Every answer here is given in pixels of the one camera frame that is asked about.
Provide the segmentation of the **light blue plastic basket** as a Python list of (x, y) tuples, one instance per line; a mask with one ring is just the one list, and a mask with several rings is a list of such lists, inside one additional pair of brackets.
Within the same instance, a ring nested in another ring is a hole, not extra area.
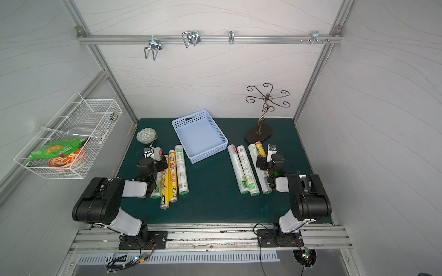
[(228, 139), (207, 110), (177, 118), (172, 126), (192, 164), (227, 149)]

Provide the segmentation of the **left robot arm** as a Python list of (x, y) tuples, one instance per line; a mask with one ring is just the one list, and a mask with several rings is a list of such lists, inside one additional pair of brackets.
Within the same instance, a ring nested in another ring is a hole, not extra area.
[(140, 177), (94, 177), (72, 211), (77, 222), (98, 224), (140, 242), (149, 241), (147, 224), (122, 210), (123, 198), (147, 198), (157, 187), (158, 173), (168, 167), (166, 158), (144, 158), (138, 165)]

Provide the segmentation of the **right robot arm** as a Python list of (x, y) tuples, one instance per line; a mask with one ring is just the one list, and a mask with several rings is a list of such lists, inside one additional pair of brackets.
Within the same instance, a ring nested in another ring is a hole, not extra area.
[(280, 193), (288, 193), (290, 209), (279, 218), (279, 230), (284, 234), (297, 233), (310, 223), (329, 218), (332, 205), (317, 174), (300, 175), (285, 171), (284, 155), (259, 155), (256, 168), (264, 172), (265, 183)]

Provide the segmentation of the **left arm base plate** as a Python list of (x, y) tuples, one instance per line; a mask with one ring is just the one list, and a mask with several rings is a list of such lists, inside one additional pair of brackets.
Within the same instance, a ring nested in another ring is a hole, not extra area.
[(119, 250), (163, 250), (166, 247), (168, 231), (150, 231), (144, 237), (120, 236)]

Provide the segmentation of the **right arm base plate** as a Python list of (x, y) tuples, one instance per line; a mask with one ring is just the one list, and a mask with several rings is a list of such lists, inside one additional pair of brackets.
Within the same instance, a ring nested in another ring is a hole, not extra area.
[(298, 233), (282, 233), (274, 230), (261, 229), (254, 230), (257, 235), (260, 248), (302, 248), (304, 247), (303, 238)]

